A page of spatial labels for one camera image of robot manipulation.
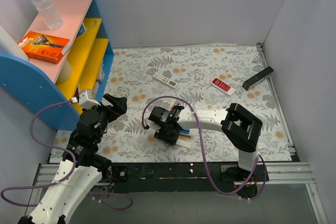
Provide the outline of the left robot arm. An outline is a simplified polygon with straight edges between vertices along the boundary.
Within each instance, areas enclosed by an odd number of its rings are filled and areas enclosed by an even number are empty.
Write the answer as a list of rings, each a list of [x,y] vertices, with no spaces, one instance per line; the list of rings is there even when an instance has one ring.
[[[57,172],[40,202],[19,223],[68,223],[77,207],[97,182],[112,177],[112,163],[99,155],[98,144],[109,123],[127,112],[127,98],[104,94],[104,105],[85,90],[68,103],[84,106],[76,129],[71,133]]]

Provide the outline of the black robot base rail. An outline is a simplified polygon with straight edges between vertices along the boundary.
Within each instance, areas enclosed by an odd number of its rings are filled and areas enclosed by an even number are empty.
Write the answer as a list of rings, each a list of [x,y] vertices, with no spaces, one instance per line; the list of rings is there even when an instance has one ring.
[[[207,167],[196,163],[117,163],[112,177],[99,182],[92,192],[127,194],[144,192],[214,191],[214,185],[225,193],[243,185],[248,172],[239,170],[236,162],[212,162]]]

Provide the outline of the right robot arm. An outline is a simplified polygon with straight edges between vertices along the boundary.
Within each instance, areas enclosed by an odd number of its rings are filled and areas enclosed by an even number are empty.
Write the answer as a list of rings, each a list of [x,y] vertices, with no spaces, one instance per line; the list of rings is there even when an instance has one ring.
[[[238,167],[234,172],[236,178],[248,181],[257,174],[254,163],[263,123],[238,103],[232,103],[227,109],[215,111],[192,111],[180,105],[167,110],[156,106],[144,124],[146,129],[151,128],[155,131],[156,139],[171,145],[177,144],[183,130],[201,128],[222,132],[238,149]]]

